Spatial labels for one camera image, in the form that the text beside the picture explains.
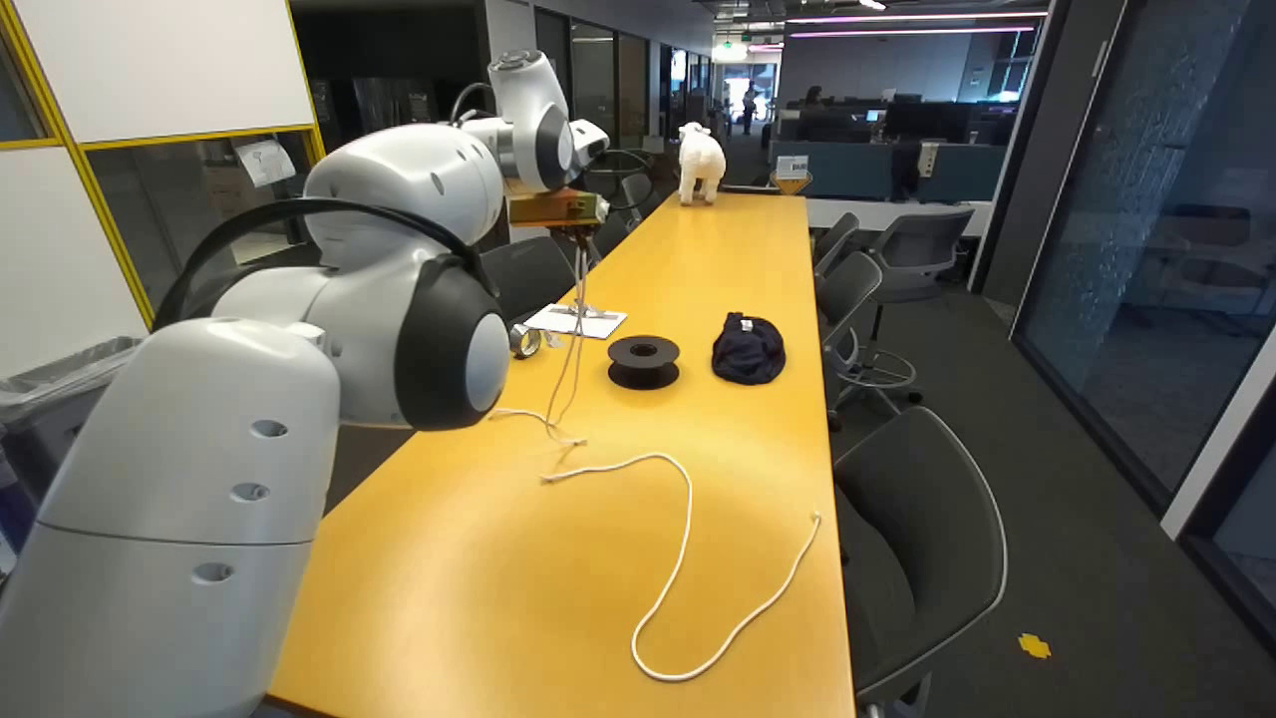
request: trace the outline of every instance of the wooden tabletop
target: wooden tabletop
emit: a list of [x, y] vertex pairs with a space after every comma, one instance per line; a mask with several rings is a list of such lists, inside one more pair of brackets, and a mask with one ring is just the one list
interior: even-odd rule
[[[600, 341], [579, 345], [579, 378], [563, 383], [563, 426], [587, 439], [565, 466], [665, 452], [693, 476], [685, 572], [648, 660], [702, 664], [821, 516], [794, 592], [693, 682], [633, 665], [630, 631], [670, 573], [685, 484], [661, 463], [543, 484], [563, 439], [509, 411], [547, 411], [563, 341], [515, 363], [492, 420], [414, 436], [322, 519], [272, 696], [371, 718], [854, 714], [807, 202], [665, 202], [593, 266], [589, 303], [630, 310], [620, 337], [682, 349], [682, 378], [661, 390], [616, 386]], [[710, 373], [726, 310], [781, 327], [789, 363], [775, 383]]]

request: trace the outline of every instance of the floor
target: floor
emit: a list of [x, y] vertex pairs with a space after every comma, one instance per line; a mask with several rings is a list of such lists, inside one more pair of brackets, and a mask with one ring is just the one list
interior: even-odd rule
[[[883, 345], [920, 366], [988, 471], [1012, 537], [1000, 612], [939, 665], [928, 718], [1276, 714], [1276, 664], [1173, 545], [1072, 411], [975, 295], [894, 303]], [[875, 420], [850, 408], [843, 446]], [[1052, 664], [1031, 664], [1042, 633]]]

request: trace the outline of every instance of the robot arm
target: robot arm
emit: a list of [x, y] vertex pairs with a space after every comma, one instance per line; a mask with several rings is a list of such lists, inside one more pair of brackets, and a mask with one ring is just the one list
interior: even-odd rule
[[410, 123], [331, 153], [305, 193], [322, 266], [249, 276], [135, 351], [0, 595], [0, 714], [260, 702], [341, 423], [460, 426], [504, 390], [507, 327], [467, 248], [507, 180], [555, 193], [581, 163], [547, 67], [496, 64], [492, 131]]

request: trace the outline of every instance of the white cable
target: white cable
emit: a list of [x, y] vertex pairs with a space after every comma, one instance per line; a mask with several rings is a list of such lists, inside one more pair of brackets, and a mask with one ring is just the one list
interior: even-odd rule
[[637, 628], [630, 633], [630, 660], [654, 682], [693, 682], [693, 677], [702, 677], [706, 670], [713, 670], [726, 660], [726, 650], [739, 644], [739, 633], [746, 633], [746, 628], [755, 628], [767, 612], [775, 612], [789, 595], [789, 588], [794, 588], [794, 580], [798, 580], [798, 572], [803, 572], [803, 561], [807, 561], [807, 556], [811, 556], [811, 545], [815, 545], [815, 537], [821, 532], [821, 516], [811, 516], [811, 533], [807, 533], [803, 549], [794, 556], [789, 573], [781, 580], [781, 588], [775, 595], [767, 595], [746, 619], [739, 619], [710, 660], [702, 660], [692, 670], [660, 670], [660, 665], [649, 665], [641, 660], [641, 633], [654, 624], [654, 616], [665, 608], [665, 599], [670, 599], [670, 592], [674, 592], [674, 583], [682, 580], [682, 567], [685, 567], [685, 545], [692, 545], [692, 532], [693, 532], [693, 478], [692, 478], [692, 471], [674, 456], [654, 452], [654, 456], [633, 456], [625, 463], [600, 463], [600, 466], [557, 471], [557, 476], [547, 476], [543, 484], [616, 476], [616, 471], [625, 471], [625, 466], [637, 466], [637, 463], [670, 463], [682, 476], [682, 484], [685, 484], [685, 516], [682, 516], [682, 537], [680, 537], [680, 556], [674, 556], [670, 580], [661, 583], [661, 592], [654, 595], [649, 612], [637, 619]]

